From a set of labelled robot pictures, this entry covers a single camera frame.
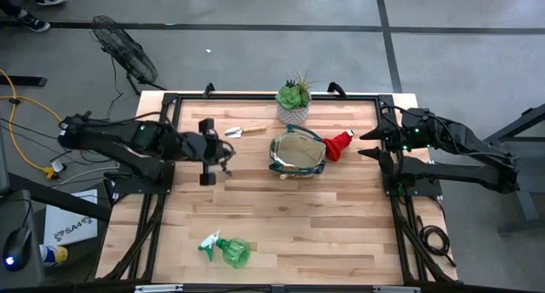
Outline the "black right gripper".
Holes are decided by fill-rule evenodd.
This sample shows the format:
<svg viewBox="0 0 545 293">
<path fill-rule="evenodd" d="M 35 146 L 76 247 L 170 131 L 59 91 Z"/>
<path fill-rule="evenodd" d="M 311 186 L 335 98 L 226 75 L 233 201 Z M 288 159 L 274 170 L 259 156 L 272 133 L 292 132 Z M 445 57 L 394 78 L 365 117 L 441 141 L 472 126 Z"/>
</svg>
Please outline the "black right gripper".
<svg viewBox="0 0 545 293">
<path fill-rule="evenodd" d="M 384 128 L 377 127 L 359 137 L 362 141 L 382 141 L 384 139 L 386 149 L 389 152 L 411 151 L 404 130 L 397 124 L 395 117 L 390 112 L 382 114 Z M 381 172 L 387 175 L 394 173 L 394 162 L 389 152 L 382 151 L 378 146 L 373 149 L 358 150 L 358 154 L 373 158 L 379 163 Z"/>
</svg>

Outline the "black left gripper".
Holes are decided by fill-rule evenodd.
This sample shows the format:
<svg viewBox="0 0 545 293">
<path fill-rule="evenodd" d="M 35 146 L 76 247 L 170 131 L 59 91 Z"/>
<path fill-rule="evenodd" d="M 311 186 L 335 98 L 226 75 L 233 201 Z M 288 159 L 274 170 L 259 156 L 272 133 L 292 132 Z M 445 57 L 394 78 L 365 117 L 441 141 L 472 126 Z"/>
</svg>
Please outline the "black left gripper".
<svg viewBox="0 0 545 293">
<path fill-rule="evenodd" d="M 233 145 L 222 140 L 216 132 L 210 132 L 215 128 L 213 118 L 205 118 L 198 123 L 198 132 L 188 136 L 188 145 L 192 149 L 192 158 L 203 164 L 203 172 L 199 175 L 200 186 L 214 186 L 216 184 L 216 173 L 211 168 L 216 165 L 227 172 L 227 163 L 234 156 Z"/>
</svg>

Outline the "silver trowel wooden handle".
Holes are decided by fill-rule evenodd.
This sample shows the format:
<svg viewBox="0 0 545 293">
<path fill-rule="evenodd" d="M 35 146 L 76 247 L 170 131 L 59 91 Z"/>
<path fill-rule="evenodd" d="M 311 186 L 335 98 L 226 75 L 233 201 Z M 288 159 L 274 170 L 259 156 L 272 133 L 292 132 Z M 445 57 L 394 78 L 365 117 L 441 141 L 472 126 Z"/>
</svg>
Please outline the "silver trowel wooden handle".
<svg viewBox="0 0 545 293">
<path fill-rule="evenodd" d="M 232 127 L 225 131 L 225 136 L 229 138 L 240 138 L 243 134 L 262 132 L 266 130 L 267 130 L 267 126 L 256 126 L 256 127 L 248 127 L 248 128 Z"/>
</svg>

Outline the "tan gardening bag green trim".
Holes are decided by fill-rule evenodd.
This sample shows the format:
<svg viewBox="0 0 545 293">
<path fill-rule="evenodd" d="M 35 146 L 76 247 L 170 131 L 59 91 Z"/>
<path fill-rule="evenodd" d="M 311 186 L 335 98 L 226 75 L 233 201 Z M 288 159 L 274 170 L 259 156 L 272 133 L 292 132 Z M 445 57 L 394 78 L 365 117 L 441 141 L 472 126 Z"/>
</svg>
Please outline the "tan gardening bag green trim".
<svg viewBox="0 0 545 293">
<path fill-rule="evenodd" d="M 287 124 L 286 131 L 272 139 L 269 157 L 268 168 L 280 175 L 312 177 L 324 171 L 326 145 L 310 129 Z"/>
</svg>

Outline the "green spray bottle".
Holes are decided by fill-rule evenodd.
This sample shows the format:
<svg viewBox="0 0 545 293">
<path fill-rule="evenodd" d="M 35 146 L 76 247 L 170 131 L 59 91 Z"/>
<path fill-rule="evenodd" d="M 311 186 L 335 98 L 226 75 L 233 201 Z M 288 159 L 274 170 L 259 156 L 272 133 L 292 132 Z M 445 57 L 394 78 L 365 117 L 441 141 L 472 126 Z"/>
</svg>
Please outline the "green spray bottle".
<svg viewBox="0 0 545 293">
<path fill-rule="evenodd" d="M 220 230 L 205 238 L 198 245 L 198 250 L 203 251 L 209 261 L 213 261 L 215 247 L 221 250 L 223 261 L 235 269 L 245 267 L 250 258 L 251 248 L 246 241 L 240 238 L 222 238 Z"/>
</svg>

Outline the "potted succulent white pot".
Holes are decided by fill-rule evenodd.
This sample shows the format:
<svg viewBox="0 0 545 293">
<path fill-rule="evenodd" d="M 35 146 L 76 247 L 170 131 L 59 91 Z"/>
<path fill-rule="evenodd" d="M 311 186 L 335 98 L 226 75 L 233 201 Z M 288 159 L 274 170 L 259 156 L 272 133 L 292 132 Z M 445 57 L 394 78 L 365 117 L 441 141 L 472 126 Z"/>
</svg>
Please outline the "potted succulent white pot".
<svg viewBox="0 0 545 293">
<path fill-rule="evenodd" d="M 307 80 L 307 74 L 298 71 L 275 95 L 277 118 L 283 124 L 302 125 L 308 118 L 312 102 L 314 81 Z"/>
</svg>

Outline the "black floor fan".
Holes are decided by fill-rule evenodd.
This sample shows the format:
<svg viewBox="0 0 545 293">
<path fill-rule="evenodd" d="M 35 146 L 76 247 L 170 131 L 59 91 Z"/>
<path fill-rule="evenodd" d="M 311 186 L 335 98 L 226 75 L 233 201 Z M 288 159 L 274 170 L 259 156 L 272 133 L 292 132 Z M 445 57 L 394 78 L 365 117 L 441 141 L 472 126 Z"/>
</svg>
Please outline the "black floor fan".
<svg viewBox="0 0 545 293">
<path fill-rule="evenodd" d="M 143 47 L 137 43 L 116 21 L 106 15 L 94 16 L 91 29 L 101 49 L 108 53 L 124 70 L 133 91 L 140 96 L 135 82 L 165 90 L 155 84 L 158 71 Z"/>
</svg>

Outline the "dark grey metal stand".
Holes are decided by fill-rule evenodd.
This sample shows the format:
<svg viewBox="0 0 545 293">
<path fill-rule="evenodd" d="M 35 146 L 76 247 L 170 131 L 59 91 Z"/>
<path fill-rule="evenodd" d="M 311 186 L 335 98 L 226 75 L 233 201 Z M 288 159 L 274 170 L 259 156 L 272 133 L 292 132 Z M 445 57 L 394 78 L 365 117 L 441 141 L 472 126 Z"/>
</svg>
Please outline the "dark grey metal stand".
<svg viewBox="0 0 545 293">
<path fill-rule="evenodd" d="M 531 129 L 543 121 L 545 121 L 545 103 L 536 108 L 529 108 L 522 112 L 518 119 L 502 129 L 499 129 L 494 134 L 489 135 L 484 139 L 484 142 L 497 148 L 501 148 L 505 142 L 545 143 L 545 136 L 519 136 L 520 133 Z M 533 195 L 545 196 L 545 188 L 543 190 L 522 190 L 516 192 L 519 206 L 524 214 L 524 219 L 497 228 L 497 232 L 500 235 L 545 229 L 545 216 L 539 216 L 538 209 L 532 198 Z"/>
</svg>

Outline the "dark grey desk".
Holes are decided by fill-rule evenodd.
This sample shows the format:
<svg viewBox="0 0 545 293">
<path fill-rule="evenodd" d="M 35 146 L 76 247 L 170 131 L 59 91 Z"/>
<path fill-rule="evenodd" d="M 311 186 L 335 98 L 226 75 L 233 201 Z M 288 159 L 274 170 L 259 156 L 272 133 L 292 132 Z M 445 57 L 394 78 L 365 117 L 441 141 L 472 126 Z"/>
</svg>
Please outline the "dark grey desk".
<svg viewBox="0 0 545 293">
<path fill-rule="evenodd" d="M 111 209 L 78 198 L 69 193 L 30 181 L 8 171 L 2 128 L 0 127 L 0 293 L 11 290 L 32 290 L 45 280 L 44 266 L 33 220 L 34 202 L 59 207 L 80 215 L 107 221 Z M 6 238 L 16 229 L 27 227 L 32 231 L 30 261 L 20 271 L 10 272 L 3 265 L 3 246 Z"/>
</svg>

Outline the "white SA4 sign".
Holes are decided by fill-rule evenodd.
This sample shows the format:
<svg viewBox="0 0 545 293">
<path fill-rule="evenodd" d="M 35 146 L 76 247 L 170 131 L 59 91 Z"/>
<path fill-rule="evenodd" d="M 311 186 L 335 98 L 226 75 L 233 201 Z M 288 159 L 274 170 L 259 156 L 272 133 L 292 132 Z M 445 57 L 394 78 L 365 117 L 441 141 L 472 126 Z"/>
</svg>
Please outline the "white SA4 sign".
<svg viewBox="0 0 545 293">
<path fill-rule="evenodd" d="M 63 246 L 97 236 L 98 221 L 95 218 L 46 206 L 43 244 Z"/>
</svg>

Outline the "yellow blue white object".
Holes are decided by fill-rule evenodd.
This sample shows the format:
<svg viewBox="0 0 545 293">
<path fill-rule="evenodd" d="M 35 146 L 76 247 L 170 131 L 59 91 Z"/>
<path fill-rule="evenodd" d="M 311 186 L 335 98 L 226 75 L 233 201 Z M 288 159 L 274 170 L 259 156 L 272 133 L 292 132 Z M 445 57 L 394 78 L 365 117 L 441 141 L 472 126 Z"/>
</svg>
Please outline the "yellow blue white object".
<svg viewBox="0 0 545 293">
<path fill-rule="evenodd" d="M 68 257 L 68 250 L 64 246 L 39 245 L 40 256 L 44 267 L 58 267 Z"/>
</svg>

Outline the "black flat bar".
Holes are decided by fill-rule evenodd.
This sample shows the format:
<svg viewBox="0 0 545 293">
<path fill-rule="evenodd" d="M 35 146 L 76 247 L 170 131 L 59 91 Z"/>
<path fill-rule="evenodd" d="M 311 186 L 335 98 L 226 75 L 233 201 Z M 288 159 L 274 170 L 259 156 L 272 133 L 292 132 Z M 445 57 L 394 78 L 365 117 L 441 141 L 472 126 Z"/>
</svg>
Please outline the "black flat bar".
<svg viewBox="0 0 545 293">
<path fill-rule="evenodd" d="M 14 86 L 44 87 L 48 82 L 48 79 L 44 77 L 9 76 L 9 79 Z M 0 85 L 9 85 L 4 75 L 0 75 Z"/>
</svg>

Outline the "person's leg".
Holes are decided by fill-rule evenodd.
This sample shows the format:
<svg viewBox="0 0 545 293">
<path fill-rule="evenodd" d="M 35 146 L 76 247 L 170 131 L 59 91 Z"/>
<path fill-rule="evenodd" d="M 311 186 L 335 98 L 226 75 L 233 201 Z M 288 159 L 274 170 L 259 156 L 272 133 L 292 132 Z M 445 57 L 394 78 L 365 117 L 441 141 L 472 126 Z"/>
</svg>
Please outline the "person's leg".
<svg viewBox="0 0 545 293">
<path fill-rule="evenodd" d="M 22 8 L 13 5 L 10 0 L 0 0 L 0 10 L 2 10 L 8 16 L 18 17 L 22 11 Z"/>
</svg>

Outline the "black metal table frame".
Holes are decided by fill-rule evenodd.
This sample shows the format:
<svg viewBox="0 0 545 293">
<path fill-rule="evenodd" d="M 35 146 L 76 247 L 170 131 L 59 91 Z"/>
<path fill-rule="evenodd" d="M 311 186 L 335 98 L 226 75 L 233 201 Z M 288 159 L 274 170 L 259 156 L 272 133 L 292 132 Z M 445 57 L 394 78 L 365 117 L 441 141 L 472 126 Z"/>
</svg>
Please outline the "black metal table frame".
<svg viewBox="0 0 545 293">
<path fill-rule="evenodd" d="M 193 131 L 213 118 L 219 133 L 267 126 L 233 141 L 228 173 L 199 185 L 201 166 L 180 163 L 164 204 L 158 236 L 144 243 L 134 273 L 154 282 L 184 284 L 401 284 L 429 272 L 411 245 L 399 246 L 390 198 L 378 163 L 358 154 L 374 141 L 355 139 L 337 162 L 312 178 L 280 180 L 269 145 L 284 132 L 270 92 L 178 92 L 171 116 Z M 245 267 L 227 265 L 214 248 L 198 245 L 211 233 L 240 238 L 251 248 Z"/>
</svg>

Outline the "silver metal bracket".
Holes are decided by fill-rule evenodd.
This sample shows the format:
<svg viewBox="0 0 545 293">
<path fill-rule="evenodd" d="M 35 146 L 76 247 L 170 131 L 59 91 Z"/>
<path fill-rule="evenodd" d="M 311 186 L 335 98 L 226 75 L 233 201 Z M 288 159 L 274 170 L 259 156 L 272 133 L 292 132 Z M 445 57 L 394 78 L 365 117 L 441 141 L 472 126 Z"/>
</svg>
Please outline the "silver metal bracket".
<svg viewBox="0 0 545 293">
<path fill-rule="evenodd" d="M 183 293 L 182 284 L 146 284 L 137 285 L 134 293 Z"/>
<path fill-rule="evenodd" d="M 374 286 L 372 289 L 372 292 L 373 293 L 422 293 L 419 287 L 389 286 L 389 285 Z"/>
</svg>

